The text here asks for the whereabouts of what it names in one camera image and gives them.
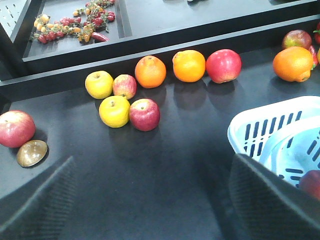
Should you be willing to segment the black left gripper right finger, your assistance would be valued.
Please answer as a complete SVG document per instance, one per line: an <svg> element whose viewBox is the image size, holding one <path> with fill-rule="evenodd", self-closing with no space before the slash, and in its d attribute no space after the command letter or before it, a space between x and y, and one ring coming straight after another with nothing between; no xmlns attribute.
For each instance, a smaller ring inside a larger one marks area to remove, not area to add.
<svg viewBox="0 0 320 240"><path fill-rule="evenodd" d="M245 154L233 156L228 184L253 240L318 240L320 202Z"/></svg>

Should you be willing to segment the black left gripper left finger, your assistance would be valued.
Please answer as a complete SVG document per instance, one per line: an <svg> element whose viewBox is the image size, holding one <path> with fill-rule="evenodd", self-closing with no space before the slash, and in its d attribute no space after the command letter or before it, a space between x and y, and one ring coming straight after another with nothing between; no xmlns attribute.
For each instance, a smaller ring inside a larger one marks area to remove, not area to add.
<svg viewBox="0 0 320 240"><path fill-rule="evenodd" d="M77 193L75 159L59 159L0 199L2 240L57 240Z"/></svg>

